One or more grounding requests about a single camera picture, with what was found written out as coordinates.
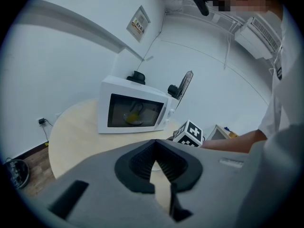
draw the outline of wooden table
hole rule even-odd
[[[127,134],[99,134],[97,131],[97,100],[78,103],[57,119],[48,146],[49,160],[55,178],[94,154],[149,139],[167,139],[180,127],[171,120],[163,131]],[[170,183],[162,171],[152,171],[156,199],[169,210]]]

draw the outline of white wall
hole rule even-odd
[[[46,141],[37,120],[98,97],[109,74],[126,78],[161,30],[161,0],[40,0],[11,27],[1,48],[1,160]],[[139,43],[127,30],[143,6],[151,24]],[[49,137],[51,126],[46,127]]]
[[[175,113],[183,123],[193,120],[202,128],[227,126],[238,134],[258,127],[271,96],[268,64],[255,60],[232,43],[228,66],[223,70],[227,37],[221,30],[196,19],[169,15],[139,69],[146,83],[164,92],[179,86],[192,70],[194,78]]]

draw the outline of white microwave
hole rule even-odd
[[[163,130],[178,102],[158,89],[108,76],[100,88],[98,132],[139,133]]]

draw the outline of white air conditioner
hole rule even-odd
[[[255,59],[271,59],[281,44],[279,36],[263,20],[250,18],[236,33],[235,40]]]

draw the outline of microwave window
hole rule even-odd
[[[163,103],[139,98],[111,95],[108,127],[152,127]]]

